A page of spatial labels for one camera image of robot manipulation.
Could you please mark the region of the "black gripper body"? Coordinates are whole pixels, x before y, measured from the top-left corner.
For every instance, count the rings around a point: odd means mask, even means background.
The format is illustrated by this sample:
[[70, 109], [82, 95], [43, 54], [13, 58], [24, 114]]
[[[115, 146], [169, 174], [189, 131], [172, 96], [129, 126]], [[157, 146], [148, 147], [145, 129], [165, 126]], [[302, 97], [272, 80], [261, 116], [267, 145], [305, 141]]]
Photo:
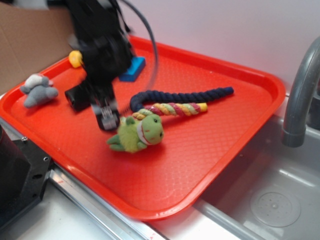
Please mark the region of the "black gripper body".
[[115, 101], [112, 81], [131, 66], [133, 52], [115, 0], [68, 0], [89, 94], [99, 105]]

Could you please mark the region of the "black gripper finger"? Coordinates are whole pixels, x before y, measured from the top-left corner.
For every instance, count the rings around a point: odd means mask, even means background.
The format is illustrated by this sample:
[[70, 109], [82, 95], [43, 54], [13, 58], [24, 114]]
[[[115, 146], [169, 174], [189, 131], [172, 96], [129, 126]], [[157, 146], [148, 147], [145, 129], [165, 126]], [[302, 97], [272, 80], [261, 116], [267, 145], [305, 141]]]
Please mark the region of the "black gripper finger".
[[120, 114], [115, 99], [105, 100], [102, 105], [91, 103], [90, 106], [102, 131], [114, 131], [119, 127]]

